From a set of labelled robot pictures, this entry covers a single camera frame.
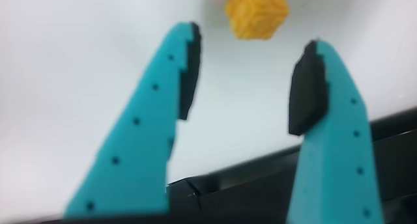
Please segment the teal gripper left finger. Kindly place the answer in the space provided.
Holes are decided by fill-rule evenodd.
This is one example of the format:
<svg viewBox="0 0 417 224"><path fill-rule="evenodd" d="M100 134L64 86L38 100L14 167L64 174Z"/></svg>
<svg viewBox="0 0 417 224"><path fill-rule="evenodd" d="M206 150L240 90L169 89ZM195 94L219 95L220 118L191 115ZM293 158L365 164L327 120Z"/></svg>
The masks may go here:
<svg viewBox="0 0 417 224"><path fill-rule="evenodd" d="M168 212L167 163L177 121L186 120L192 106L200 59L199 26L176 24L98 151L65 219Z"/></svg>

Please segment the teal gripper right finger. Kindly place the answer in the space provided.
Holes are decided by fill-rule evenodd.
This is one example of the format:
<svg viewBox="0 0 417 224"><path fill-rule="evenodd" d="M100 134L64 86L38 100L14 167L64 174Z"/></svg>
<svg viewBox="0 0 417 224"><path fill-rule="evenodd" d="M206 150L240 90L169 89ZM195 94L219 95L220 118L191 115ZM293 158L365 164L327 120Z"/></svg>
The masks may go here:
<svg viewBox="0 0 417 224"><path fill-rule="evenodd" d="M366 105L328 42L310 41L295 65L288 131L303 137L288 223L384 221Z"/></svg>

